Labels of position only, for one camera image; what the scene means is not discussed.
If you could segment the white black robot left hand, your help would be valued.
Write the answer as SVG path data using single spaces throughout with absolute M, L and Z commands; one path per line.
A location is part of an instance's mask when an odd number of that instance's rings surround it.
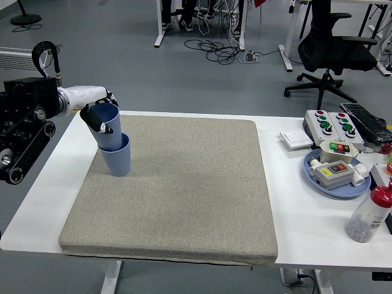
M 113 128 L 99 118 L 92 110 L 93 105 L 113 104 L 118 106 L 114 95 L 103 86 L 58 87 L 60 112 L 58 116 L 69 115 L 72 111 L 80 111 L 82 120 L 95 132 L 112 134 Z

